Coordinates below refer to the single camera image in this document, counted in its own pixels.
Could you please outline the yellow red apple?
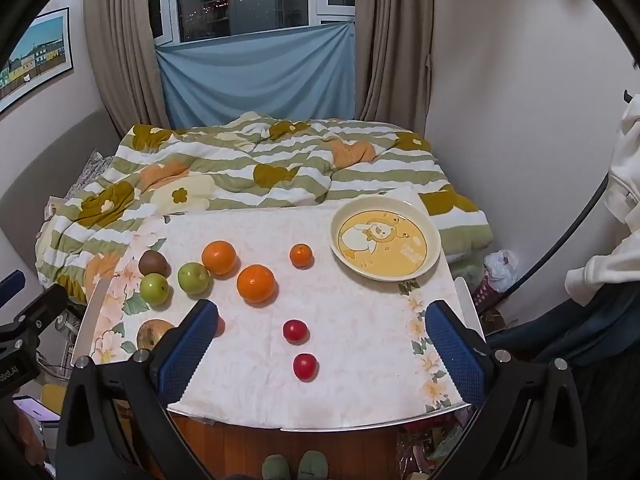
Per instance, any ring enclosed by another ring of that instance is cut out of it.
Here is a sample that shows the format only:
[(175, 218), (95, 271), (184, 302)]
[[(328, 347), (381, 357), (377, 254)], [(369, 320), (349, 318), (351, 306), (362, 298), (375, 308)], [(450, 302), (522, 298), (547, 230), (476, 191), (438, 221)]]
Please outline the yellow red apple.
[(171, 323), (159, 318), (145, 321), (140, 325), (137, 332), (137, 349), (152, 351), (168, 330), (173, 328), (174, 326)]

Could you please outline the green apple one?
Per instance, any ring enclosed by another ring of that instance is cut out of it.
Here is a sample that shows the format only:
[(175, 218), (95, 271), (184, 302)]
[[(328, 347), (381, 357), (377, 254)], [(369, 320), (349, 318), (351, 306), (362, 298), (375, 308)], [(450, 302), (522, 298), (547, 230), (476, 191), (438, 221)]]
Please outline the green apple one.
[(178, 284), (190, 296), (201, 295), (208, 289), (210, 275), (205, 266), (198, 262), (188, 262), (178, 270)]
[(164, 304), (170, 294), (166, 278), (159, 273), (146, 274), (140, 283), (140, 296), (151, 307)]

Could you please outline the large orange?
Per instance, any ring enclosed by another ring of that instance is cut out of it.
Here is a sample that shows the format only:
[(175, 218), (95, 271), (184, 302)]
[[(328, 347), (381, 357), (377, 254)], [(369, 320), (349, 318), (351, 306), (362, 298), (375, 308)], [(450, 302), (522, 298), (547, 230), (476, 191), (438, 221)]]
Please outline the large orange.
[(270, 269), (261, 264), (244, 268), (236, 279), (236, 290), (250, 304), (268, 301), (276, 290), (276, 278)]
[(202, 265), (213, 276), (229, 274), (237, 258), (234, 247), (225, 240), (214, 240), (207, 244), (201, 254)]

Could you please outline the red cherry tomato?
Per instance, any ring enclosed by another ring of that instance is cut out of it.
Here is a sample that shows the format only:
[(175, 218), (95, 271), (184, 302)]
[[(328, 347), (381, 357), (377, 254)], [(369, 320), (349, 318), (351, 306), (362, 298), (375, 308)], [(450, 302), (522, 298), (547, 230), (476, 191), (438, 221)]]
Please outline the red cherry tomato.
[(309, 330), (301, 320), (288, 320), (282, 326), (282, 334), (290, 344), (302, 344), (308, 338)]
[(302, 382), (309, 382), (317, 374), (318, 361), (310, 353), (299, 353), (293, 361), (294, 375)]

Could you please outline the phone with pink screen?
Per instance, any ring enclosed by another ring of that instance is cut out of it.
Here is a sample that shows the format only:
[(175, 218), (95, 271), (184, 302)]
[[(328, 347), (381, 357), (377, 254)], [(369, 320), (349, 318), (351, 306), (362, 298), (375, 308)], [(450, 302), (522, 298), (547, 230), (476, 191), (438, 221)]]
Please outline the phone with pink screen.
[(60, 415), (50, 410), (32, 396), (14, 396), (13, 403), (36, 422), (53, 424), (60, 421)]

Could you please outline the white plastic bag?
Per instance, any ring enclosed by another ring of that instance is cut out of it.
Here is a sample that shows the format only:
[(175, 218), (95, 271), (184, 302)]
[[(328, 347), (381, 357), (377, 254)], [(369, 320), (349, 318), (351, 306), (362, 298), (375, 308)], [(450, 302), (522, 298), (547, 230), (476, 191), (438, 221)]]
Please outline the white plastic bag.
[(487, 283), (495, 292), (505, 292), (518, 280), (518, 258), (510, 250), (487, 255), (484, 268)]

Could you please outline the brown kiwi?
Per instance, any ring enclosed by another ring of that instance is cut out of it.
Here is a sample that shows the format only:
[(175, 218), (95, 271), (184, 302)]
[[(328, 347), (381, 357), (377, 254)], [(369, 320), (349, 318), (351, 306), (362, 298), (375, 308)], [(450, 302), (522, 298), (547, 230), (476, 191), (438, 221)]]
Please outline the brown kiwi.
[(138, 268), (144, 276), (155, 273), (168, 278), (170, 274), (170, 265), (166, 258), (153, 249), (148, 249), (143, 253), (139, 259)]

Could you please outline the white floral tablecloth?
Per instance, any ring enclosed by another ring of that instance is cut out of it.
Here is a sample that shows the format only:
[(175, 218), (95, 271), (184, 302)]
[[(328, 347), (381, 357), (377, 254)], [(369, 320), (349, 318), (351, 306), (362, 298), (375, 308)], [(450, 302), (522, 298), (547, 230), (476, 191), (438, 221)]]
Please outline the white floral tablecloth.
[[(128, 248), (116, 268), (96, 322), (86, 326), (85, 354), (99, 364), (122, 361), (137, 348), (147, 320), (178, 324), (194, 301), (174, 287), (166, 304), (149, 308), (139, 295), (137, 263), (149, 248), (173, 269), (201, 257), (214, 240), (229, 242), (242, 264), (258, 263), (276, 278), (274, 297), (247, 304), (234, 278), (213, 284), (208, 298), (224, 323), (209, 345), (176, 413), (216, 422), (285, 430), (343, 430), (393, 425), (446, 413), (462, 399), (424, 325), (436, 299), (457, 307), (448, 264), (406, 284), (360, 276), (334, 257), (330, 222), (336, 205), (188, 212), (143, 221), (145, 241)], [(314, 253), (307, 269), (292, 265), (291, 248)], [(309, 330), (302, 344), (282, 334), (288, 320)], [(299, 353), (318, 361), (302, 382), (293, 372)]]

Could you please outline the green slipper left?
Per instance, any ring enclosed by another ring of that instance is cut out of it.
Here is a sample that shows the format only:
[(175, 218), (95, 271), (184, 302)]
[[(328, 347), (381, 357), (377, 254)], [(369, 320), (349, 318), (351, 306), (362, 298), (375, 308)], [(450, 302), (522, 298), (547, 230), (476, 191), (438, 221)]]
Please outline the green slipper left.
[(291, 471), (288, 460), (280, 454), (269, 455), (262, 462), (264, 480), (290, 480)]

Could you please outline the cream duck print plate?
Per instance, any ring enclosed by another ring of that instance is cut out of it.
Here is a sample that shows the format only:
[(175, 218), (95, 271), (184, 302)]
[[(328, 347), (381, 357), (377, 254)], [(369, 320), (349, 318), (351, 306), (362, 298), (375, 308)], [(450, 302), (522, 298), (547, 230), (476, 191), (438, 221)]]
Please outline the cream duck print plate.
[(379, 282), (420, 278), (442, 255), (442, 239), (427, 211), (385, 195), (361, 196), (338, 208), (330, 243), (344, 266)]

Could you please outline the green slipper right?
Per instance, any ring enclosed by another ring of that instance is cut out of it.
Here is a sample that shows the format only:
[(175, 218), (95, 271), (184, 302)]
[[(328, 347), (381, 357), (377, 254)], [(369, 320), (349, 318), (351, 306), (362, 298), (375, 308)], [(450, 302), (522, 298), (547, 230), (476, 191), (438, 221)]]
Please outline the green slipper right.
[(319, 451), (307, 451), (298, 464), (298, 480), (328, 480), (329, 462)]

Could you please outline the green striped floral duvet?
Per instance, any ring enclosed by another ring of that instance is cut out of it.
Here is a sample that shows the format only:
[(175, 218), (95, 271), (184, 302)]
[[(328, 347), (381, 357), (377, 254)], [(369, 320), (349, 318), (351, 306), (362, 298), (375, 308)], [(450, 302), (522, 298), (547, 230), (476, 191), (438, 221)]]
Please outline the green striped floral duvet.
[(484, 212), (454, 189), (427, 140), (405, 128), (255, 112), (221, 126), (135, 125), (110, 164), (43, 223), (36, 272), (83, 303), (145, 241), (142, 224), (154, 214), (317, 205), (405, 185), (418, 192), (449, 261), (491, 245)]

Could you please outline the framed landscape picture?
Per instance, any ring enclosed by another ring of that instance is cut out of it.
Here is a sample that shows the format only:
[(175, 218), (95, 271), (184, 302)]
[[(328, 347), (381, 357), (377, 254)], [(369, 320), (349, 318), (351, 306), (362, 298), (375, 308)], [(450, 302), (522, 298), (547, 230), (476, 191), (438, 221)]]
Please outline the framed landscape picture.
[(2, 67), (0, 110), (4, 112), (73, 67), (70, 8), (40, 14)]

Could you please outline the blue cloth under window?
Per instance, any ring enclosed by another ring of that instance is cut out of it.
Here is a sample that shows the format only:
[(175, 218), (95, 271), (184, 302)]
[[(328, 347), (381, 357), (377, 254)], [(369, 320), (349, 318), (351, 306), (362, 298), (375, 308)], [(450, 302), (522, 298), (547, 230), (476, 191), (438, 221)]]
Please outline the blue cloth under window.
[(355, 25), (350, 21), (156, 49), (167, 115), (178, 128), (246, 112), (285, 119), (355, 117)]

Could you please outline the right beige curtain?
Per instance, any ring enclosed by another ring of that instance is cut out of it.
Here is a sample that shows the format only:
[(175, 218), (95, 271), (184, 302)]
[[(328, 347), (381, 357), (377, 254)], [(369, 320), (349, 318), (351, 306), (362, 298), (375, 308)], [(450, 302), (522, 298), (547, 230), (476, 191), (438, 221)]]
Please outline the right beige curtain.
[(355, 0), (356, 116), (424, 133), (435, 0)]

